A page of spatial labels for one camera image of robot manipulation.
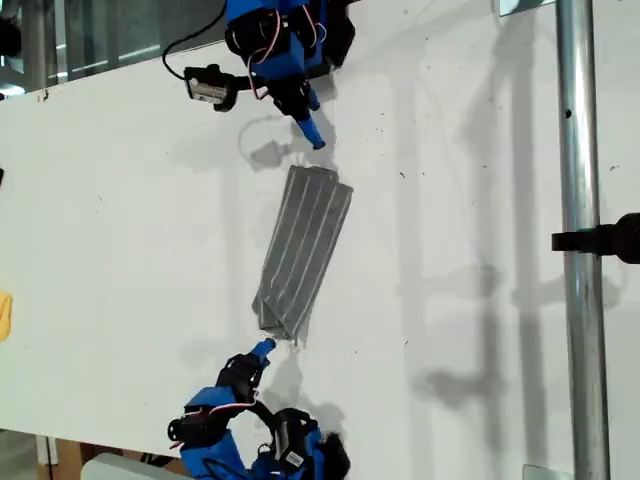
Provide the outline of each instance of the white tabletop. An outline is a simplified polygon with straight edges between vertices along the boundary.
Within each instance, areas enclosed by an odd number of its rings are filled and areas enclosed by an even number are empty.
[[[353,7],[320,152],[269,100],[216,114],[159,61],[0,104],[0,427],[167,453],[168,422],[262,338],[251,302],[288,167],[332,163],[353,203],[265,401],[343,432],[354,479],[571,469],[553,9],[498,23],[483,2],[423,3]],[[631,3],[598,12],[604,221],[639,204]],[[224,45],[171,61],[242,72]],[[605,262],[622,469],[637,272]],[[235,429],[243,454],[255,426]]]

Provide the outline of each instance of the glass wall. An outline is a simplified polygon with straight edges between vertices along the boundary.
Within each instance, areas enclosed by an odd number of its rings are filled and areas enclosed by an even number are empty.
[[[209,23],[224,0],[0,0],[20,32],[18,55],[0,57],[0,93],[21,94],[159,57]],[[224,37],[224,21],[177,49]],[[7,37],[0,33],[0,51]]]

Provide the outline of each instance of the black bracket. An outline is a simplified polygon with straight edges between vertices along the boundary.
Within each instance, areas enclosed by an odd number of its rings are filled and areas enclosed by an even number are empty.
[[[554,233],[554,252],[616,255],[624,263],[640,264],[640,213],[629,213],[615,225],[598,225],[577,232]]]

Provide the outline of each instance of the gray cloth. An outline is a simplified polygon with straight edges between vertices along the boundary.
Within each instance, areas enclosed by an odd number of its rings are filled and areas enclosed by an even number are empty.
[[[295,338],[309,316],[351,204],[338,174],[291,167],[253,302],[262,330]]]

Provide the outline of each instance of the black clamp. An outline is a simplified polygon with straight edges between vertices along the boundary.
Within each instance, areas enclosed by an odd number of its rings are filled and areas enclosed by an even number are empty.
[[[228,112],[235,106],[239,91],[251,90],[249,77],[223,73],[216,64],[206,68],[187,67],[184,69],[184,78],[189,97],[212,103],[216,112]],[[264,79],[257,75],[252,80],[255,88],[265,85]]]
[[[227,431],[230,415],[208,413],[185,415],[169,424],[167,433],[174,442],[184,443],[186,448],[215,445]]]
[[[256,388],[260,384],[264,365],[252,354],[240,354],[229,359],[220,371],[216,387],[230,387],[236,401],[251,403],[255,400]]]
[[[598,225],[577,232],[554,233],[554,252],[616,255],[624,263],[640,264],[640,213],[629,213],[615,225]]]

